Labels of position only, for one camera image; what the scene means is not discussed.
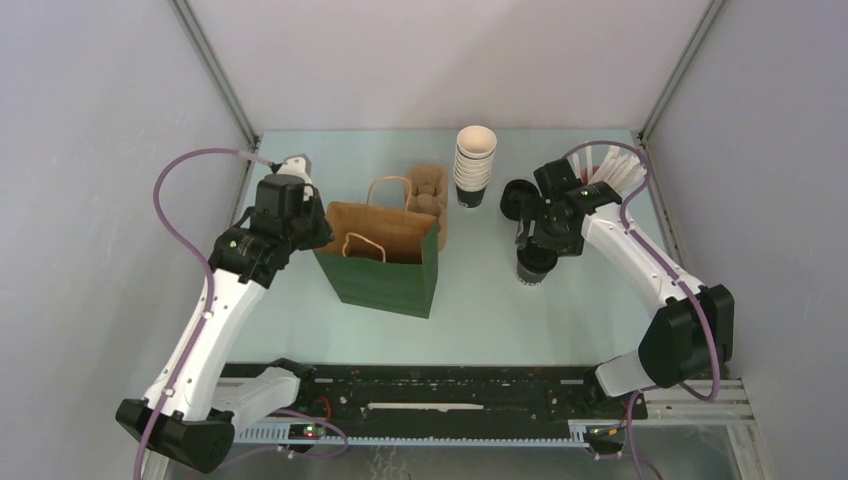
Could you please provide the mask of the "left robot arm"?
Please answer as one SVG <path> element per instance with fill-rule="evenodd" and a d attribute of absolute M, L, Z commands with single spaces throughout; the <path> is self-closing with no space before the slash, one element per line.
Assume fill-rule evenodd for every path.
<path fill-rule="evenodd" d="M 304 416 L 315 388 L 308 367 L 276 361 L 229 393 L 219 378 L 239 331 L 292 253 L 327 245 L 331 229 L 320 194 L 303 173 L 265 176 L 254 206 L 215 242 L 192 318 L 162 373 L 139 399 L 125 399 L 116 421 L 141 449 L 201 473 L 218 468 L 235 436 L 278 409 Z"/>

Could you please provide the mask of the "black paper coffee cup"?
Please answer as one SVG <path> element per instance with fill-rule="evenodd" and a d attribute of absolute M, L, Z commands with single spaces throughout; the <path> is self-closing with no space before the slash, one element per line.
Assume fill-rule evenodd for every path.
<path fill-rule="evenodd" d="M 528 245 L 517 250 L 516 276 L 525 285 L 541 283 L 558 262 L 555 251 Z"/>

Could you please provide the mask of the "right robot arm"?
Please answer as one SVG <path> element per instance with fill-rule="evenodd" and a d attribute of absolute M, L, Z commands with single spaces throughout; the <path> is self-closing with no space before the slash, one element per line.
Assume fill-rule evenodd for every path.
<path fill-rule="evenodd" d="M 606 418 L 622 395 L 669 388 L 721 368 L 733 353 L 735 302 L 723 285 L 709 287 L 661 252 L 625 205 L 647 171 L 633 156 L 613 156 L 595 171 L 577 174 L 566 158 L 512 180 L 500 200 L 502 214 L 518 224 L 517 274 L 539 283 L 561 257 L 585 246 L 600 251 L 631 284 L 651 315 L 637 349 L 595 366 L 581 392 L 585 411 Z"/>

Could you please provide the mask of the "green paper bag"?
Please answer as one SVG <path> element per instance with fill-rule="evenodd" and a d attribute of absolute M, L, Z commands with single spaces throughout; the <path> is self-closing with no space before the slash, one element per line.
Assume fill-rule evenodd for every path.
<path fill-rule="evenodd" d="M 368 201 L 329 203 L 334 239 L 314 255 L 342 302 L 428 318 L 438 282 L 440 227 L 435 216 L 411 210 L 412 183 L 399 179 L 401 209 Z"/>

